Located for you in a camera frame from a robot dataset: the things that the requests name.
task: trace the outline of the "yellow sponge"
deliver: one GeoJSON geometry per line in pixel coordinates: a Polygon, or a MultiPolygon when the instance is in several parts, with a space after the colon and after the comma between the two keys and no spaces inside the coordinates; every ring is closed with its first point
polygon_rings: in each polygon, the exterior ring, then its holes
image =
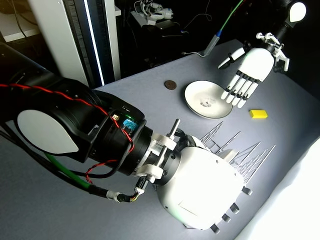
{"type": "Polygon", "coordinates": [[[250,110],[249,113],[253,119],[266,119],[268,117],[265,110],[250,110]]]}

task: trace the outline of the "red wire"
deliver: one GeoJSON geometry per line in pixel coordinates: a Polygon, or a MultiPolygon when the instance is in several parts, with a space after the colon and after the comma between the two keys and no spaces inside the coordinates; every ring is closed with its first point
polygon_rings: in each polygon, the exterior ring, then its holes
{"type": "MultiPolygon", "coordinates": [[[[28,85],[23,85],[23,84],[18,84],[18,83],[10,83],[10,84],[0,84],[0,87],[2,88],[9,88],[9,87],[13,87],[13,88],[21,88],[21,89],[39,89],[41,91],[44,91],[46,93],[49,93],[49,94],[57,94],[57,95],[60,95],[60,96],[63,96],[64,98],[70,100],[70,101],[77,101],[77,102],[80,102],[80,103],[83,103],[87,106],[90,106],[90,107],[94,107],[96,109],[99,109],[104,115],[108,116],[109,117],[109,114],[101,107],[101,106],[98,106],[98,105],[94,105],[94,104],[91,104],[83,99],[80,99],[80,98],[72,98],[66,94],[64,94],[63,92],[60,92],[60,91],[51,91],[47,88],[44,88],[42,86],[28,86],[28,85]]],[[[132,138],[128,135],[128,133],[123,130],[118,122],[113,118],[111,117],[111,120],[113,121],[113,123],[115,124],[115,126],[121,130],[121,132],[126,136],[126,138],[129,140],[129,142],[131,143],[131,148],[129,150],[129,153],[131,153],[133,151],[133,149],[135,148],[135,145],[134,145],[134,142],[132,140],[132,138]]]]}
{"type": "Polygon", "coordinates": [[[116,161],[117,161],[117,160],[112,159],[112,160],[108,160],[108,161],[106,161],[106,162],[101,162],[101,163],[97,163],[97,164],[93,165],[92,167],[90,167],[90,168],[86,171],[86,173],[85,173],[85,179],[87,180],[88,183],[93,184],[93,182],[92,182],[91,179],[89,178],[89,173],[90,173],[94,168],[96,168],[96,167],[105,166],[105,165],[107,165],[107,164],[109,164],[109,163],[114,163],[114,162],[116,162],[116,161]]]}

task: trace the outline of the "white fabric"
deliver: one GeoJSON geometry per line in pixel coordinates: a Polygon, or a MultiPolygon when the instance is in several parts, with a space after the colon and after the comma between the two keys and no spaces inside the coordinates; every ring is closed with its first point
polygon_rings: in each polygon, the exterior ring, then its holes
{"type": "Polygon", "coordinates": [[[320,138],[235,240],[320,239],[320,138]]]}

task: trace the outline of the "gray table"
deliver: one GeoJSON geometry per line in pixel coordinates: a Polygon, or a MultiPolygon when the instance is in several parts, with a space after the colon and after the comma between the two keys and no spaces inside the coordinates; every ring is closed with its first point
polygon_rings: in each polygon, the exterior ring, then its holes
{"type": "MultiPolygon", "coordinates": [[[[185,229],[159,204],[151,186],[139,201],[117,204],[88,195],[54,177],[33,162],[20,149],[0,138],[0,232],[2,239],[78,240],[232,240],[265,202],[290,167],[320,136],[320,103],[285,75],[271,73],[242,108],[234,108],[223,119],[201,118],[186,106],[184,88],[196,80],[207,80],[225,87],[238,63],[227,70],[217,65],[241,44],[218,45],[209,57],[197,55],[164,64],[101,87],[139,108],[147,125],[166,134],[176,118],[186,133],[202,137],[218,123],[223,125],[215,140],[225,143],[241,131],[229,148],[244,150],[261,141],[257,151],[276,144],[249,187],[252,196],[241,194],[237,215],[228,211],[230,223],[222,222],[219,235],[209,230],[185,229]],[[164,87],[165,80],[177,83],[175,90],[164,87]],[[253,120],[250,109],[265,109],[269,118],[253,120]]],[[[85,170],[93,162],[80,165],[61,159],[70,168],[85,170]]],[[[117,173],[108,180],[95,180],[99,186],[130,193],[135,179],[117,173]]]]}

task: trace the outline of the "white object on plate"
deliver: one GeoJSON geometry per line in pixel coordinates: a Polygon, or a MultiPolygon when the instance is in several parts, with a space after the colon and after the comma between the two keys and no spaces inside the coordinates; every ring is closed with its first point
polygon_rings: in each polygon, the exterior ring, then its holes
{"type": "Polygon", "coordinates": [[[206,119],[219,119],[227,116],[232,105],[221,99],[224,89],[210,81],[194,81],[184,92],[189,108],[206,119]]]}

